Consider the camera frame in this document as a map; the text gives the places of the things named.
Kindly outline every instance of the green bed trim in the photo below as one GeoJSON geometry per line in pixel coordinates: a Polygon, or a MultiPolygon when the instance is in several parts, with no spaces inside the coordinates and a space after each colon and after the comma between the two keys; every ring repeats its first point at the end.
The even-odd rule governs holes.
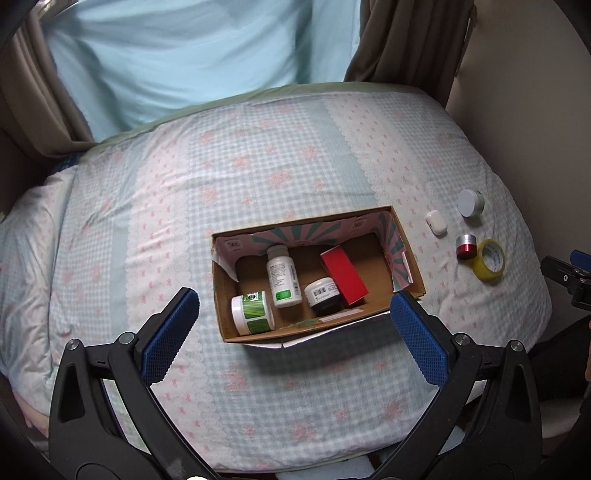
{"type": "Polygon", "coordinates": [[[200,105],[192,105],[186,108],[171,113],[163,118],[155,120],[140,127],[134,128],[127,132],[123,132],[117,135],[113,135],[97,146],[91,148],[84,156],[80,159],[81,161],[87,155],[95,155],[104,151],[107,147],[115,145],[123,140],[132,138],[136,135],[149,132],[156,127],[176,120],[187,115],[191,115],[197,112],[203,112],[212,108],[220,106],[233,105],[236,103],[247,102],[250,100],[273,100],[283,98],[286,96],[293,95],[306,95],[309,93],[326,93],[326,92],[365,92],[365,93],[376,93],[376,92],[405,92],[405,93],[422,93],[421,90],[408,87],[404,85],[392,85],[389,83],[369,83],[369,82],[330,82],[330,83],[312,83],[309,85],[285,85],[283,87],[276,87],[270,89],[255,90],[254,92],[243,93],[241,95],[235,95],[233,97],[223,98],[221,100],[214,100],[213,102],[201,103],[200,105]]]}

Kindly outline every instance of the bed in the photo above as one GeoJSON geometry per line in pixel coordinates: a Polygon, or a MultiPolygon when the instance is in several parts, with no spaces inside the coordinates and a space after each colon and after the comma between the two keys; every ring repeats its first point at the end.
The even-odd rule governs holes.
{"type": "MultiPolygon", "coordinates": [[[[91,345],[137,331],[188,286],[199,319],[152,389],[213,468],[287,471],[391,445],[435,390],[387,315],[277,351],[223,343],[210,254],[216,231],[380,205],[393,205],[404,225],[429,313],[479,343],[535,344],[550,298],[500,179],[420,90],[334,83],[185,109],[106,140],[29,190],[0,224],[0,369],[43,429],[70,338],[91,345]],[[466,187],[486,199],[480,221],[457,212],[466,187]],[[442,238],[424,221],[432,209],[448,222],[442,238]],[[458,264],[454,243],[466,232],[501,243],[500,282],[458,264]]],[[[476,385],[473,395],[481,392],[476,385]]]]}

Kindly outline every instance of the white round container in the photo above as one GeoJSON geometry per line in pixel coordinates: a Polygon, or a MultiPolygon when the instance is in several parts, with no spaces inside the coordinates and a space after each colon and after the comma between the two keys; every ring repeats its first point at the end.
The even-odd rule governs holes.
{"type": "Polygon", "coordinates": [[[264,291],[233,297],[232,317],[240,335],[253,335],[275,330],[273,312],[264,291]]]}
{"type": "Polygon", "coordinates": [[[464,217],[476,217],[484,210],[484,197],[477,190],[462,190],[457,196],[457,209],[464,217]]]}
{"type": "Polygon", "coordinates": [[[267,274],[271,285],[273,304],[278,309],[301,303],[300,284],[294,261],[285,245],[275,245],[267,250],[267,274]]]}
{"type": "Polygon", "coordinates": [[[318,316],[338,312],[341,309],[340,292],[330,277],[321,278],[304,289],[306,300],[318,316]]]}

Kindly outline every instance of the red cap container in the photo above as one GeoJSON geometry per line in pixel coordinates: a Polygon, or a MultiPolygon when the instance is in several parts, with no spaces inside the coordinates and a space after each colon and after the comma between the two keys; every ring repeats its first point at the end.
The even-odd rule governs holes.
{"type": "Polygon", "coordinates": [[[470,260],[476,256],[476,237],[467,233],[456,239],[456,258],[458,260],[470,260]]]}

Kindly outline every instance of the supplement bottle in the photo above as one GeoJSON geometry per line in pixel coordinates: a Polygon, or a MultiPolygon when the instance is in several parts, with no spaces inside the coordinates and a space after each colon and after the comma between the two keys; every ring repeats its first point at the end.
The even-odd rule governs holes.
{"type": "Polygon", "coordinates": [[[301,303],[300,284],[297,281],[294,261],[285,245],[275,245],[267,250],[267,274],[271,284],[271,296],[278,309],[301,303]]]}

